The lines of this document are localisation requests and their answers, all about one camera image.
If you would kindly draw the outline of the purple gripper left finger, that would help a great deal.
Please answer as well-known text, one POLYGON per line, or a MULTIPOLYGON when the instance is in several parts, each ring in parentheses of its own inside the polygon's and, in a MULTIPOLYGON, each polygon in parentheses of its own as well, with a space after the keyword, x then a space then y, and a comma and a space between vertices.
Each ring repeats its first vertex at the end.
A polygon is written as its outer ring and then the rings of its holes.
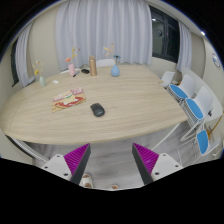
POLYGON ((42 169, 79 185, 90 154, 90 144, 85 144, 66 155, 56 154, 42 169))

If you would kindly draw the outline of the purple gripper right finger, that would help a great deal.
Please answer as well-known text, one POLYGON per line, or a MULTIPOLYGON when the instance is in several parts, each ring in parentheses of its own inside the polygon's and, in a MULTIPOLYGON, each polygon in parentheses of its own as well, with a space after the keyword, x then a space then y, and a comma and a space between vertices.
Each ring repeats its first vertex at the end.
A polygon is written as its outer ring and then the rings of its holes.
POLYGON ((182 169, 167 153, 157 154, 137 143, 132 144, 132 154, 145 185, 182 169))

